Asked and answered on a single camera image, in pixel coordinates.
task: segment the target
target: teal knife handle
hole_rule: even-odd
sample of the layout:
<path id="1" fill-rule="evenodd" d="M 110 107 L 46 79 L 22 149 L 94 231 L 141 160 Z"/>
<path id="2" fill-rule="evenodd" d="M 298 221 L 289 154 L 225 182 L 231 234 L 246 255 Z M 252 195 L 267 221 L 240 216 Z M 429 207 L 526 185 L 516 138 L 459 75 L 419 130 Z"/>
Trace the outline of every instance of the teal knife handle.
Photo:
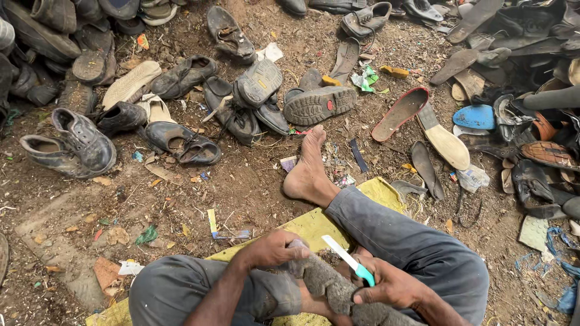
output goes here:
<path id="1" fill-rule="evenodd" d="M 355 271 L 355 274 L 358 277 L 364 278 L 368 282 L 368 285 L 370 285 L 372 287 L 375 286 L 375 277 L 363 265 L 358 264 L 358 267 L 357 267 L 357 270 Z"/>

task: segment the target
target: gray trousers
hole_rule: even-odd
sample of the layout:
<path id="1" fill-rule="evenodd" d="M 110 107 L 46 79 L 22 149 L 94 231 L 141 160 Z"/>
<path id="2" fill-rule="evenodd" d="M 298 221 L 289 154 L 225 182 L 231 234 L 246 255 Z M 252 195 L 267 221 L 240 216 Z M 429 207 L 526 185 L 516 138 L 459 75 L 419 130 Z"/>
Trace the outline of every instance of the gray trousers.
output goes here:
<path id="1" fill-rule="evenodd" d="M 471 324 L 481 324 L 489 286 L 487 268 L 459 240 L 375 203 L 355 187 L 343 189 L 325 213 L 373 256 L 425 283 Z M 182 325 L 226 266 L 184 255 L 150 263 L 129 293 L 133 325 Z M 255 320 L 298 314 L 300 304 L 292 276 L 254 270 L 244 282 L 231 324 L 256 326 Z M 420 320 L 410 309 L 402 312 Z"/>

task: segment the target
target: leg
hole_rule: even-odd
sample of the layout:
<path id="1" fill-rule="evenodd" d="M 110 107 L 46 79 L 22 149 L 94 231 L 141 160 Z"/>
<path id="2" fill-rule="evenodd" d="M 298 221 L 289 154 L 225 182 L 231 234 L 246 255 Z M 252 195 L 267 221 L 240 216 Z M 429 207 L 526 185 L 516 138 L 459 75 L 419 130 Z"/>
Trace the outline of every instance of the leg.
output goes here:
<path id="1" fill-rule="evenodd" d="M 210 291 L 227 263 L 184 255 L 167 256 L 147 265 L 129 292 L 134 325 L 182 325 Z M 259 325 L 255 319 L 298 314 L 300 289 L 289 274 L 254 270 L 244 283 L 232 325 Z"/>
<path id="2" fill-rule="evenodd" d="M 300 161 L 284 180 L 284 192 L 326 208 L 325 213 L 373 256 L 415 276 L 463 318 L 479 325 L 489 286 L 481 258 L 459 240 L 375 203 L 355 187 L 334 186 L 322 165 L 325 138 L 322 126 L 305 137 Z M 410 310 L 404 312 L 418 318 Z"/>

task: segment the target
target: soil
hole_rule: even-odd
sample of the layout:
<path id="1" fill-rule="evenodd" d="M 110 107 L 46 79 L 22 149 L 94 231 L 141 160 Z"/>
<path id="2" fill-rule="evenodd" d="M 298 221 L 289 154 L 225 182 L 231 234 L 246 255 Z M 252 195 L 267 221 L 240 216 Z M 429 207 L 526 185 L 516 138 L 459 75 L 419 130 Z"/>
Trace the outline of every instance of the soil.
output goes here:
<path id="1" fill-rule="evenodd" d="M 162 68 L 168 69 L 179 57 L 200 53 L 216 59 L 218 76 L 234 81 L 246 67 L 231 63 L 214 51 L 206 29 L 205 12 L 209 6 L 205 2 L 190 3 L 163 26 L 147 27 L 149 50 L 141 49 L 135 38 L 117 35 L 117 62 L 123 65 L 133 59 L 157 60 Z M 339 45 L 340 16 L 309 12 L 304 19 L 296 19 L 284 13 L 274 0 L 250 3 L 229 0 L 222 6 L 234 15 L 256 48 L 276 42 L 284 53 L 276 62 L 284 73 L 284 82 L 278 91 L 281 107 L 284 93 L 296 87 L 297 79 L 310 67 L 323 74 L 332 70 Z M 449 178 L 451 168 L 429 146 L 414 119 L 383 144 L 370 137 L 370 131 L 390 105 L 415 87 L 428 88 L 439 122 L 451 130 L 451 117 L 461 104 L 452 99 L 450 84 L 432 87 L 428 83 L 444 64 L 451 45 L 443 34 L 430 28 L 406 19 L 390 19 L 376 33 L 373 48 L 380 50 L 371 63 L 379 75 L 373 87 L 377 91 L 387 88 L 390 91 L 360 95 L 354 110 L 322 122 L 328 131 L 327 141 L 332 144 L 328 148 L 334 145 L 338 148 L 334 154 L 323 150 L 327 157 L 327 175 L 338 178 L 350 174 L 356 184 L 375 176 L 387 181 L 411 180 L 414 174 L 402 165 L 410 163 L 408 153 L 415 141 L 426 142 L 444 186 L 445 198 L 434 202 L 427 195 L 420 202 L 409 195 L 408 213 L 419 222 L 429 219 L 429 226 L 452 234 L 485 260 L 490 290 L 484 324 L 544 325 L 548 320 L 568 324 L 569 315 L 555 309 L 542 310 L 537 298 L 530 295 L 531 291 L 541 290 L 551 299 L 559 298 L 572 278 L 556 260 L 550 263 L 547 272 L 543 268 L 531 268 L 536 265 L 539 252 L 516 241 L 523 210 L 513 195 L 502 191 L 500 161 L 486 154 L 472 153 L 472 164 L 485 169 L 490 185 L 474 194 L 462 195 L 459 215 L 463 216 L 464 224 L 477 218 L 483 203 L 475 225 L 466 229 L 458 223 L 459 187 Z M 411 73 L 407 79 L 395 79 L 379 72 L 382 65 L 414 69 L 418 73 Z M 117 75 L 127 71 L 120 67 Z M 102 98 L 106 87 L 99 87 L 98 91 Z M 216 136 L 220 132 L 217 122 L 200 123 L 206 114 L 200 102 L 203 102 L 202 93 L 194 90 L 183 100 L 168 100 L 167 105 L 178 123 L 204 128 L 205 136 Z M 312 204 L 284 196 L 281 189 L 287 173 L 280 168 L 280 159 L 299 154 L 302 138 L 281 137 L 265 127 L 266 133 L 253 148 L 240 145 L 226 132 L 219 142 L 222 159 L 214 166 L 184 168 L 169 157 L 159 157 L 156 164 L 185 178 L 181 186 L 165 180 L 157 182 L 160 178 L 150 173 L 144 163 L 132 159 L 136 151 L 145 157 L 150 152 L 134 133 L 113 137 L 117 165 L 107 178 L 101 179 L 102 183 L 65 178 L 29 162 L 18 143 L 27 134 L 56 136 L 46 114 L 54 107 L 37 108 L 16 118 L 9 135 L 0 142 L 4 153 L 0 164 L 0 207 L 15 208 L 0 212 L 1 228 L 8 236 L 12 254 L 10 272 L 0 289 L 0 313 L 6 325 L 77 325 L 94 311 L 108 307 L 112 301 L 106 300 L 99 291 L 92 271 L 99 256 L 115 263 L 134 259 L 146 265 L 173 254 L 205 258 L 246 241 L 214 240 L 209 230 L 208 209 L 215 209 L 221 231 L 248 230 L 250 238 L 255 238 L 314 208 Z M 366 173 L 361 173 L 353 158 L 349 146 L 352 138 L 357 139 L 367 160 L 369 171 Z M 199 180 L 197 176 L 203 172 L 207 180 L 191 181 Z M 447 226 L 449 219 L 452 228 Z M 550 221 L 551 226 L 561 223 Z M 158 238 L 149 245 L 137 247 L 135 239 L 151 224 L 157 229 Z M 77 229 L 66 231 L 69 227 Z M 127 231 L 130 237 L 127 245 L 107 243 L 108 232 L 113 227 Z M 102 235 L 95 240 L 100 231 Z M 554 243 L 562 260 L 572 263 L 562 241 L 558 238 Z M 517 269 L 516 260 L 530 252 L 532 255 L 522 262 L 521 270 Z M 61 271 L 47 271 L 46 266 L 57 266 Z M 126 297 L 125 290 L 126 287 L 119 291 L 115 299 Z"/>

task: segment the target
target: person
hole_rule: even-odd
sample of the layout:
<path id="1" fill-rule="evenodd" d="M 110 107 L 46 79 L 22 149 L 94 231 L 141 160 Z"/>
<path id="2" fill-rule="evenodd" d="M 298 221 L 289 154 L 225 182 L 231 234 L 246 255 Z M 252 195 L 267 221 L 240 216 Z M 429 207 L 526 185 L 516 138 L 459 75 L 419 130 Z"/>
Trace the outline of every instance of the person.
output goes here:
<path id="1" fill-rule="evenodd" d="M 357 290 L 353 302 L 387 303 L 430 326 L 480 325 L 489 286 L 482 259 L 457 239 L 372 201 L 355 187 L 336 187 L 322 165 L 325 138 L 322 125 L 304 138 L 300 161 L 282 189 L 324 208 L 359 243 L 353 256 L 375 276 L 376 285 Z M 151 262 L 129 292 L 133 324 L 250 326 L 306 312 L 352 326 L 351 318 L 334 313 L 325 298 L 312 297 L 302 280 L 256 270 L 307 257 L 304 247 L 286 248 L 297 238 L 274 231 L 238 251 L 230 263 L 185 255 Z"/>

